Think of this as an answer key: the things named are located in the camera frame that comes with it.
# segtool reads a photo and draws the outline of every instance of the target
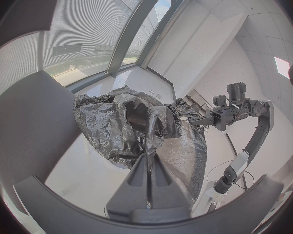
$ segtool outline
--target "gray chair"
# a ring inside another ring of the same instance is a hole
[[[24,213],[13,185],[31,175],[46,181],[81,133],[73,115],[74,98],[44,71],[0,95],[0,183]]]

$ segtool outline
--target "crumpled plastic bag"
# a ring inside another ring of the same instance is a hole
[[[106,95],[76,95],[73,112],[81,131],[104,158],[131,169],[147,152],[157,153],[188,199],[194,203],[201,191],[207,149],[203,127],[183,99],[162,104],[153,96],[124,88]]]

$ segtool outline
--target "garbage bag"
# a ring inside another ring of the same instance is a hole
[[[131,169],[143,152],[157,153],[194,203],[201,191],[207,149],[200,116],[183,99],[162,104],[153,96],[124,88],[106,95],[76,95],[73,112],[82,133],[104,158]]]

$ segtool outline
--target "ceiling light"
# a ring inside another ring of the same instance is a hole
[[[289,77],[289,69],[290,69],[290,64],[286,62],[285,60],[281,60],[277,57],[275,57],[278,73],[285,76],[286,78]]]

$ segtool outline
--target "ceiling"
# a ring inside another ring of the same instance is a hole
[[[263,95],[293,125],[293,86],[277,72],[274,57],[293,64],[293,27],[274,0],[195,0],[223,21],[245,12],[236,34],[258,77]]]

